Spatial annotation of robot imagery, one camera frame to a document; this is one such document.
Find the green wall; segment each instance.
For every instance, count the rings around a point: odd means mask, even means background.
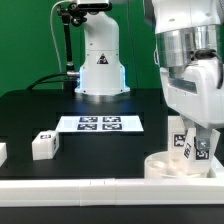
[[[25,89],[37,79],[57,73],[58,63],[50,32],[50,11],[56,0],[1,0],[0,13],[0,96]],[[108,15],[120,27],[120,61],[126,67],[127,84],[136,87],[132,45],[128,32],[127,5],[115,5]],[[58,16],[54,25],[60,54],[65,59],[63,27]],[[141,0],[130,3],[132,30],[139,87],[160,87],[158,68],[154,65],[154,31],[144,22]],[[76,67],[84,61],[83,28],[72,29],[73,54]],[[61,88],[60,84],[38,88]]]

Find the table surface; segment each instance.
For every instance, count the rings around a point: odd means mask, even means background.
[[[167,148],[170,113],[161,89],[133,90],[112,103],[78,100],[61,90],[9,92],[0,98],[0,142],[8,154],[0,179],[143,178],[145,158]],[[61,116],[96,115],[138,115],[144,133],[64,133],[54,159],[32,160],[32,140],[54,130]],[[224,205],[1,208],[0,217],[6,224],[33,217],[32,223],[221,223],[223,212]]]

